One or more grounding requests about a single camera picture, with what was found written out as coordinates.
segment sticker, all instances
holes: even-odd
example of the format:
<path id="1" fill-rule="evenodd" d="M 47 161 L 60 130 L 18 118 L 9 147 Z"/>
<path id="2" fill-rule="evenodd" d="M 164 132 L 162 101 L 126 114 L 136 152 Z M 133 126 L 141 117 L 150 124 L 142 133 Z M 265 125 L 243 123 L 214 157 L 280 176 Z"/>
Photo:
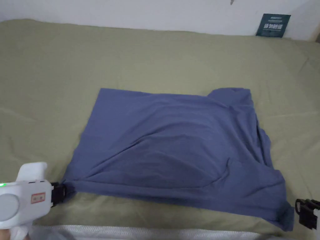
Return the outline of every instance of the sticker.
<path id="1" fill-rule="evenodd" d="M 31 204 L 43 202 L 45 200 L 45 193 L 36 193 L 31 196 Z"/>
<path id="2" fill-rule="evenodd" d="M 256 36 L 283 37 L 291 15 L 268 14 L 262 16 Z"/>

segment hand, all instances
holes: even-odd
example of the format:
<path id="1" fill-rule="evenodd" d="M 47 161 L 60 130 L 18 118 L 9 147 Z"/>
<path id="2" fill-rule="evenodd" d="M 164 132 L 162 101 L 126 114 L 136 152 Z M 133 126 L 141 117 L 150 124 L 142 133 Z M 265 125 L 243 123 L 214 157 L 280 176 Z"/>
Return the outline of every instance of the hand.
<path id="1" fill-rule="evenodd" d="M 0 229 L 0 240 L 10 240 L 9 229 Z M 23 240 L 30 240 L 29 235 L 27 235 Z"/>

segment bed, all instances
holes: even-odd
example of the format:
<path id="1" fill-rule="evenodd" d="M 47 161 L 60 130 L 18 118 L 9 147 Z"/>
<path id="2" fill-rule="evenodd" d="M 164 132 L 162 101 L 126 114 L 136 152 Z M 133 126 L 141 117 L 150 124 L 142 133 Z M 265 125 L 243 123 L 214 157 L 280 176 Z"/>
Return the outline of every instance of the bed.
<path id="1" fill-rule="evenodd" d="M 11 20 L 0 23 L 0 181 L 23 163 L 61 180 L 100 88 L 207 95 L 251 89 L 288 201 L 320 199 L 320 44 Z M 42 225 L 201 228 L 311 239 L 299 225 L 191 207 L 79 193 Z"/>

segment blue t-shirt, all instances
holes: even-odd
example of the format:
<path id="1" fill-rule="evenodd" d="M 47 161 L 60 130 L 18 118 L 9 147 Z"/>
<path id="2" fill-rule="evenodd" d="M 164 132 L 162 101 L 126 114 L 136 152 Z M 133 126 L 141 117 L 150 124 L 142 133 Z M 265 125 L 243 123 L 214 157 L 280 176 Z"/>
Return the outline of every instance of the blue t-shirt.
<path id="1" fill-rule="evenodd" d="M 248 89 L 208 96 L 101 89 L 63 179 L 70 196 L 205 208 L 293 228 Z"/>

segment white cloth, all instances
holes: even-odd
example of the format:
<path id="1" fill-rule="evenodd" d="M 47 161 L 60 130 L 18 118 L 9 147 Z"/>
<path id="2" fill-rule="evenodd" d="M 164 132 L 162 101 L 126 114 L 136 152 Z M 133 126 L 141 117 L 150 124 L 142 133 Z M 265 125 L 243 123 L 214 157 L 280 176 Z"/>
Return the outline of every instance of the white cloth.
<path id="1" fill-rule="evenodd" d="M 252 232 L 60 225 L 33 226 L 31 240 L 288 240 Z"/>

